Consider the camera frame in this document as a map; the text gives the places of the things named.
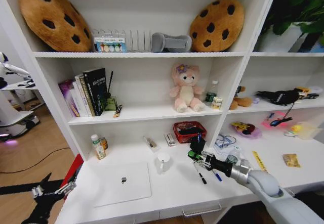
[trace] yellow stick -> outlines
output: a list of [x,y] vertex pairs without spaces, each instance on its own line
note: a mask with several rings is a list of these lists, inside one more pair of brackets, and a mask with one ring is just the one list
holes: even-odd
[[265,171],[265,172],[268,172],[267,169],[266,169],[266,167],[265,167],[265,165],[264,165],[264,163],[262,162],[259,154],[257,152],[255,152],[255,151],[252,151],[252,152],[253,152],[253,155],[254,155],[255,159],[257,160],[257,162],[258,162],[261,170],[262,171]]

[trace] white bottle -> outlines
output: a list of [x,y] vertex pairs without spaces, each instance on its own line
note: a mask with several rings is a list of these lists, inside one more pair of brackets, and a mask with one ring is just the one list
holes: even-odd
[[106,156],[105,149],[100,144],[100,140],[97,134],[91,136],[93,147],[96,150],[98,159],[102,159]]
[[206,102],[211,103],[213,101],[213,98],[217,96],[217,84],[218,81],[215,80],[212,81],[212,87],[206,94],[206,99],[205,99]]

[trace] book spine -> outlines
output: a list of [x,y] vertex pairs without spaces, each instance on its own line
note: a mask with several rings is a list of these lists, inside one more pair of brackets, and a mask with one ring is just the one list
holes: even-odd
[[85,97],[87,99],[87,102],[88,102],[88,106],[90,108],[90,113],[91,113],[91,116],[96,116],[95,115],[95,111],[92,107],[92,103],[91,103],[91,99],[90,99],[90,96],[89,96],[89,93],[88,93],[88,89],[87,89],[87,86],[86,86],[86,82],[85,82],[85,79],[84,77],[81,77],[80,78],[80,83],[82,85],[82,89],[83,89],[83,92],[85,93]]
[[91,103],[92,103],[93,110],[95,111],[95,115],[96,116],[99,116],[100,114],[98,113],[98,108],[97,108],[97,105],[96,105],[96,100],[95,100],[95,98],[93,96],[92,88],[91,88],[91,85],[89,83],[88,75],[86,73],[84,73],[84,79],[85,79],[85,83],[86,83],[86,86],[87,86],[88,94],[89,94],[89,97],[90,97],[90,100],[91,100]]
[[72,89],[71,93],[72,93],[73,100],[76,104],[77,110],[81,117],[88,117],[88,113],[86,111],[85,104],[83,103],[83,100],[81,98],[81,94],[77,87],[77,84],[75,81],[72,84],[73,84],[74,89]]
[[81,99],[83,101],[83,104],[85,106],[87,115],[92,116],[91,110],[90,110],[90,107],[88,105],[88,101],[87,101],[87,98],[86,98],[86,95],[85,95],[85,92],[83,91],[83,88],[82,88],[82,85],[81,85],[81,82],[80,82],[80,78],[78,76],[75,76],[75,82],[76,82],[78,91],[80,93]]
[[75,102],[73,101],[69,85],[63,82],[59,84],[59,87],[72,117],[79,117],[80,115],[76,109]]

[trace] robotic arm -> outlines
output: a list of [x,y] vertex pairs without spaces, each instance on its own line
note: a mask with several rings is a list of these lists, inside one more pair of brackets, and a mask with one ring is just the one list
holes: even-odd
[[54,204],[67,196],[76,187],[77,171],[63,187],[54,192],[46,191],[51,174],[48,174],[37,187],[31,190],[37,204],[29,218],[24,220],[22,224],[47,224]]
[[4,76],[10,74],[19,74],[26,79],[32,80],[28,71],[9,64],[8,57],[4,53],[0,52],[0,88],[8,85],[8,83],[4,79]]
[[209,152],[202,152],[199,155],[190,151],[188,156],[207,170],[219,170],[250,189],[260,198],[276,223],[324,223],[307,205],[281,188],[278,181],[267,172],[219,161]]

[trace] snack package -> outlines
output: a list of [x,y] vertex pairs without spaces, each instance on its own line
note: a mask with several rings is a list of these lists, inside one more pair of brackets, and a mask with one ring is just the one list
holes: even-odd
[[288,167],[300,167],[297,154],[283,154],[282,157]]

